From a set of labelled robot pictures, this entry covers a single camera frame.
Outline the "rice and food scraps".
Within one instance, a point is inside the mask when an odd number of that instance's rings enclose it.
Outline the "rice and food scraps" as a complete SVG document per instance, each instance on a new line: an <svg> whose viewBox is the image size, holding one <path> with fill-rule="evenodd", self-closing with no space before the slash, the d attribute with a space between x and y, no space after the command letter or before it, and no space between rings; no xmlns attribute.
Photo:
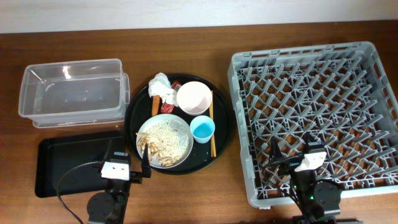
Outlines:
<svg viewBox="0 0 398 224"><path fill-rule="evenodd" d="M156 121L136 133L137 146L144 152L149 147L149 162L160 167L171 167L179 163L190 149L190 137L178 121Z"/></svg>

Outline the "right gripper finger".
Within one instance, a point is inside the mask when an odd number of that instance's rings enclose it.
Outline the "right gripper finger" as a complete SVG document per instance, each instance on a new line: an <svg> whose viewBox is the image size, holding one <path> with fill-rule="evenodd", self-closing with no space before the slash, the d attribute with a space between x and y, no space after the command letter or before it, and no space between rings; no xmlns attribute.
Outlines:
<svg viewBox="0 0 398 224"><path fill-rule="evenodd" d="M308 146L317 145L317 140L310 133L305 133L303 135L303 139L305 141L305 144L308 145Z"/></svg>
<svg viewBox="0 0 398 224"><path fill-rule="evenodd" d="M278 161L283 158L283 155L280 151L278 140L273 136L271 137L271 153L270 153L270 160L271 161Z"/></svg>

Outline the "orange carrot piece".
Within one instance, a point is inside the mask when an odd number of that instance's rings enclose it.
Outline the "orange carrot piece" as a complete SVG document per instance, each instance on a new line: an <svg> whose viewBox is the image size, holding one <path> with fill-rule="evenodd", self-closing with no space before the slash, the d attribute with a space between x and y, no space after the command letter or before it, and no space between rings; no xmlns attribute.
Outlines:
<svg viewBox="0 0 398 224"><path fill-rule="evenodd" d="M160 96L155 95L152 97L152 116L156 116L159 112L159 105L160 105Z"/></svg>

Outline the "red snack wrapper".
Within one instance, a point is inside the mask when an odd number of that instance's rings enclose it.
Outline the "red snack wrapper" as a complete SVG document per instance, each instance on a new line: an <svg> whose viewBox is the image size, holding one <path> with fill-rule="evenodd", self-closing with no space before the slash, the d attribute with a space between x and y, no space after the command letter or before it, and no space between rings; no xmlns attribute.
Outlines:
<svg viewBox="0 0 398 224"><path fill-rule="evenodd" d="M172 88L175 91L178 91L181 86L182 86L182 84L180 82L174 81L173 85L172 85ZM174 108L175 108L174 104L171 105L171 104L168 104L168 103L163 103L161 108L160 108L160 112L162 114L171 114L172 111L174 110Z"/></svg>

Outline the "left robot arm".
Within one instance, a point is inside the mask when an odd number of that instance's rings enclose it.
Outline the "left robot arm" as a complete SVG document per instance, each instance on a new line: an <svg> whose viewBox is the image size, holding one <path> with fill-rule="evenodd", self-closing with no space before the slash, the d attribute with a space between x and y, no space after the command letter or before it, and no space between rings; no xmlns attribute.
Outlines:
<svg viewBox="0 0 398 224"><path fill-rule="evenodd" d="M148 146L144 146L141 171L131 171L129 154L108 147L101 161L99 174L107 180L104 192L94 194L87 203L89 223L122 223L132 184L141 184L151 177Z"/></svg>

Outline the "light blue cup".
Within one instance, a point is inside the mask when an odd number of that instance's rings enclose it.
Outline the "light blue cup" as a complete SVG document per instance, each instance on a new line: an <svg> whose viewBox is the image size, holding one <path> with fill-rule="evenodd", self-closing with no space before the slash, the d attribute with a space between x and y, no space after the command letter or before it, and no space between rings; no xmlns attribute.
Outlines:
<svg viewBox="0 0 398 224"><path fill-rule="evenodd" d="M192 119L190 131L194 140L200 144L207 143L212 136L211 119L209 116L200 115Z"/></svg>

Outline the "white napkin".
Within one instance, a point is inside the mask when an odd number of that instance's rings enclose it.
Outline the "white napkin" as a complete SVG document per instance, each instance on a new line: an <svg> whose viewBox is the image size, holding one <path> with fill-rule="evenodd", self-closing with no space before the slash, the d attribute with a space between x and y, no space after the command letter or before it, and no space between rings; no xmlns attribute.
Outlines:
<svg viewBox="0 0 398 224"><path fill-rule="evenodd" d="M158 73L152 80L149 81L149 96L160 96L163 103L178 106L177 91L172 88L172 85L164 73Z"/></svg>

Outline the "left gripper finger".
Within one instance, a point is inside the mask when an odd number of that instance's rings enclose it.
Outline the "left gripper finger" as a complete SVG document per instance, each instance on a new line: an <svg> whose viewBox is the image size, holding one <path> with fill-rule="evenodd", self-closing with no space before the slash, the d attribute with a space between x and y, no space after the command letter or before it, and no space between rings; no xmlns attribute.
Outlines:
<svg viewBox="0 0 398 224"><path fill-rule="evenodd" d="M150 178L152 175L152 170L150 168L149 162L149 147L148 144L145 144L144 152L142 153L142 162L141 162L141 170L143 178Z"/></svg>
<svg viewBox="0 0 398 224"><path fill-rule="evenodd" d="M107 160L108 160L108 158L109 158L109 152L110 152L110 150L111 150L111 145L112 145L112 140L110 139L110 140L108 141L108 146L107 146L107 148L106 148L106 152L105 152L105 154L104 154L103 161L107 161Z"/></svg>

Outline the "wooden chopstick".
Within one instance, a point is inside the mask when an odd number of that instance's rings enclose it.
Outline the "wooden chopstick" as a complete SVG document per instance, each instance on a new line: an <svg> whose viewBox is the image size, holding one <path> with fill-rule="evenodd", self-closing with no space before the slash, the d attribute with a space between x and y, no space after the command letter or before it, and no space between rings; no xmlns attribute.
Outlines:
<svg viewBox="0 0 398 224"><path fill-rule="evenodd" d="M212 135L213 135L213 131L214 131L214 128L215 128L215 124L214 124L214 121L212 121L212 119L211 119L211 130L212 130Z"/></svg>
<svg viewBox="0 0 398 224"><path fill-rule="evenodd" d="M213 97L213 90L211 90L211 96L212 96L212 102L209 107L209 112L210 112L210 118L212 121L214 121L214 110L213 110L213 103L214 103L214 97ZM213 135L211 137L211 156L212 158L216 158L216 144L215 144L215 128L213 131Z"/></svg>

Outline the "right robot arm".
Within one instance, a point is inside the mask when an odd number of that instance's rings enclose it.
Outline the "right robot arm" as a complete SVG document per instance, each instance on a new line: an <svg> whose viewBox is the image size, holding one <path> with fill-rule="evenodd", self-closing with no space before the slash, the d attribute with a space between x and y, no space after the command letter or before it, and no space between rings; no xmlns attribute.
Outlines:
<svg viewBox="0 0 398 224"><path fill-rule="evenodd" d="M277 139L271 137L268 166L277 166L279 175L290 176L286 194L302 212L292 218L292 223L336 223L343 188L332 180L317 179L316 171L324 164L326 148L310 133L305 133L303 140L302 152L284 157Z"/></svg>

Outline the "white bowl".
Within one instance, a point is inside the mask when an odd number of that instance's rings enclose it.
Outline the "white bowl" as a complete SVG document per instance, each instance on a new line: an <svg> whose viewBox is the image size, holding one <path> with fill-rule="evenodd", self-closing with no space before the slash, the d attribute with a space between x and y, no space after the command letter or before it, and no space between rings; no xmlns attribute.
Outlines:
<svg viewBox="0 0 398 224"><path fill-rule="evenodd" d="M210 88L202 82L187 82L177 91L177 104L186 114L203 114L211 105L213 95Z"/></svg>

